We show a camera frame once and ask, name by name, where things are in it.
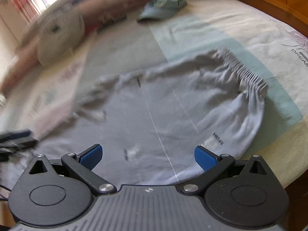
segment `metal screw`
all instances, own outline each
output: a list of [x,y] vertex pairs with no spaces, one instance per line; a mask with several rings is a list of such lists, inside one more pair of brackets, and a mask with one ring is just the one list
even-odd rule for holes
[[102,192],[109,192],[114,189],[114,186],[112,184],[106,183],[106,184],[100,185],[98,189]]
[[184,191],[186,192],[196,192],[199,187],[195,184],[187,184],[183,187]]

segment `bed sheet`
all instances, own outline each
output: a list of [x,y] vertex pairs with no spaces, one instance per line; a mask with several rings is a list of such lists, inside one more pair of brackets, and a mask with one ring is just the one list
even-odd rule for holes
[[2,184],[12,187],[35,152],[44,150],[44,142],[54,141],[56,146],[46,153],[49,159],[87,148],[57,143],[61,133],[52,129],[74,117],[78,104],[100,79],[216,48],[231,50],[269,86],[263,123],[243,158],[262,155],[285,187],[306,171],[307,38],[236,0],[187,2],[186,8],[164,21],[138,24],[142,9],[133,11],[126,21],[100,32],[95,43],[88,39],[72,58],[24,79],[0,116],[1,129],[27,127],[42,141],[35,151],[1,165]]

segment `blue textured pad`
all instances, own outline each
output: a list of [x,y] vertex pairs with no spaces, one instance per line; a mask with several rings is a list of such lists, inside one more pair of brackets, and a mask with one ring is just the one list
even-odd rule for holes
[[204,171],[208,171],[217,164],[217,160],[214,157],[198,147],[195,148],[195,161]]
[[102,160],[103,148],[101,145],[91,150],[89,153],[80,158],[79,162],[86,168],[92,170]]

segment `striped curtain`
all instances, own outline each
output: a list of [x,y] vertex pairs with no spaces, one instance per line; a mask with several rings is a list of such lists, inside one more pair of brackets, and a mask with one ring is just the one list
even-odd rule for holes
[[10,0],[25,21],[31,22],[40,14],[33,0]]

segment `ribbed gray panel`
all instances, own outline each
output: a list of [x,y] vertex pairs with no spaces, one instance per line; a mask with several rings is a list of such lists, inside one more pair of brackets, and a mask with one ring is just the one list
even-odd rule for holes
[[[12,231],[38,230],[22,224],[12,229]],[[98,197],[92,209],[75,222],[48,230],[238,231],[239,229],[219,222],[207,213],[198,197],[182,195],[174,186],[123,186],[114,195]],[[264,230],[283,229],[276,225]]]

